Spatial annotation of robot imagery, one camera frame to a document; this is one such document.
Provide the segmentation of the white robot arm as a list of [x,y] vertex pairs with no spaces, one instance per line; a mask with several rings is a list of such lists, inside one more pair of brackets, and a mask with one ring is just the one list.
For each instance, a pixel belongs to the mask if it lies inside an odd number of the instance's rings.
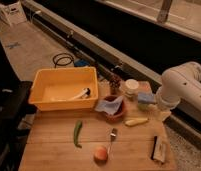
[[201,112],[201,64],[191,61],[165,70],[155,98],[162,111],[185,100]]

